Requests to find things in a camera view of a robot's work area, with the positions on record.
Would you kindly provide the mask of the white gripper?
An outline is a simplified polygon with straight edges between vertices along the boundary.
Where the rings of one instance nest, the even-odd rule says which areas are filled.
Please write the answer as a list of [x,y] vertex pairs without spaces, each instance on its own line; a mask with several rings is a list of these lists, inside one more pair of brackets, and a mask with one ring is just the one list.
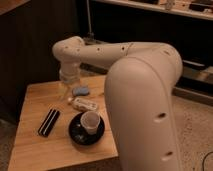
[[66,84],[74,84],[80,81],[80,73],[78,70],[71,72],[70,74],[59,71],[59,78],[63,83],[59,84],[59,94],[61,100],[67,100],[72,96],[71,87]]

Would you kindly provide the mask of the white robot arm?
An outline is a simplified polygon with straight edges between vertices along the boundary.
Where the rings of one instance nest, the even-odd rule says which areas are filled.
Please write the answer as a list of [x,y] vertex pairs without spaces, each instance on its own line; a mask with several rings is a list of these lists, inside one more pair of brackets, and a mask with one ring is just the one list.
[[60,80],[72,83],[83,62],[108,70],[106,110],[123,171],[183,171],[172,112],[182,60],[171,45],[128,42],[87,45],[74,36],[53,45]]

